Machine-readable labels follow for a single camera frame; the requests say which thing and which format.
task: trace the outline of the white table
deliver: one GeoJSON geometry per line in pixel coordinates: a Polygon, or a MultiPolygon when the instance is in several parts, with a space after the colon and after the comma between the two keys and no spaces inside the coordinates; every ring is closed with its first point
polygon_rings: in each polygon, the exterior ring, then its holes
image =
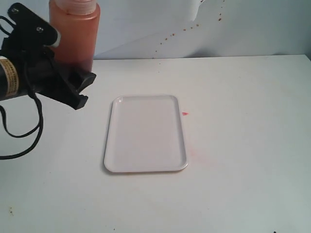
{"type": "MultiPolygon", "coordinates": [[[[4,233],[308,233],[311,230],[311,62],[304,55],[95,61],[86,107],[45,97],[30,154],[0,161],[4,233]],[[103,168],[110,103],[173,94],[189,166],[113,175],[103,168]]],[[[37,123],[27,97],[1,102],[9,128],[37,123]]],[[[29,139],[0,130],[0,153],[29,139]]]]}

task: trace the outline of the bottle cap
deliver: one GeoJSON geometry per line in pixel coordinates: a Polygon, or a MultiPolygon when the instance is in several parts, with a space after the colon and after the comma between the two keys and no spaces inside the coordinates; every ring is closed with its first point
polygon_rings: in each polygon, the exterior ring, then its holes
{"type": "Polygon", "coordinates": [[[96,10],[96,0],[55,0],[55,3],[71,15],[89,15],[96,10]]]}

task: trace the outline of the white surface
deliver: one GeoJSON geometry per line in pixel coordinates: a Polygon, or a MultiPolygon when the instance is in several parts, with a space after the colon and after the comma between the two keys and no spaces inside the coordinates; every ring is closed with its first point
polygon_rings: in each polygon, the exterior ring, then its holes
{"type": "MultiPolygon", "coordinates": [[[[0,162],[0,232],[310,232],[311,62],[304,55],[95,61],[94,72],[85,108],[40,97],[38,147],[0,162]],[[189,113],[189,166],[109,174],[111,101],[157,93],[177,96],[189,113]]],[[[1,104],[13,133],[37,123],[29,98],[1,104]]],[[[32,140],[0,130],[0,142],[8,154],[32,140]]]]}
{"type": "Polygon", "coordinates": [[[187,166],[178,100],[169,95],[113,101],[104,165],[112,172],[178,171],[187,166]]]}
{"type": "MultiPolygon", "coordinates": [[[[207,0],[191,22],[199,1],[98,0],[97,57],[311,56],[310,0],[207,0]]],[[[20,2],[49,18],[48,0],[20,2]]],[[[6,15],[11,4],[2,0],[0,14],[6,15]]]]}

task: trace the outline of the orange liquid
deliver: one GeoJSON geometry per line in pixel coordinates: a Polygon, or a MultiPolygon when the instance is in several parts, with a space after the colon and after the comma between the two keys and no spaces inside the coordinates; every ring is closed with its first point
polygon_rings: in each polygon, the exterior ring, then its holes
{"type": "Polygon", "coordinates": [[[52,48],[55,60],[85,71],[92,70],[100,8],[85,16],[71,15],[60,9],[50,0],[50,24],[61,34],[60,44],[52,48]]]}

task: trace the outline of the black cable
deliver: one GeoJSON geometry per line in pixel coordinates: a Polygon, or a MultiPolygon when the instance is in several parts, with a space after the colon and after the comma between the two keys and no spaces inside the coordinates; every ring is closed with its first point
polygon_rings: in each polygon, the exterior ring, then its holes
{"type": "Polygon", "coordinates": [[[20,152],[18,154],[7,155],[7,156],[0,156],[0,160],[16,159],[16,158],[19,158],[19,157],[21,157],[21,156],[31,152],[36,147],[36,145],[38,144],[38,142],[40,140],[40,137],[42,136],[42,132],[43,132],[42,104],[41,104],[41,101],[36,96],[34,89],[31,87],[31,85],[29,83],[28,73],[27,73],[28,69],[27,68],[28,68],[27,62],[25,62],[24,63],[24,79],[25,79],[25,82],[26,82],[26,85],[27,85],[27,89],[28,89],[28,96],[35,101],[35,104],[36,104],[37,109],[38,109],[38,114],[39,114],[39,122],[38,122],[37,126],[34,127],[32,130],[30,130],[26,134],[18,135],[18,136],[13,135],[13,134],[9,133],[8,130],[7,130],[7,126],[6,126],[6,113],[5,113],[5,109],[2,106],[0,106],[0,112],[1,112],[1,115],[2,115],[2,123],[3,123],[4,129],[10,136],[15,137],[15,138],[27,137],[27,136],[31,135],[32,133],[34,133],[39,128],[38,134],[37,134],[33,144],[28,149],[26,149],[26,150],[24,150],[24,151],[22,151],[22,152],[20,152]]]}
{"type": "MultiPolygon", "coordinates": [[[[8,18],[4,17],[4,16],[0,16],[0,19],[3,19],[5,22],[7,22],[12,28],[15,27],[15,24],[12,23],[8,18]]],[[[3,33],[7,34],[7,35],[10,35],[10,33],[5,30],[2,25],[0,24],[0,30],[3,31],[3,33]]]]}

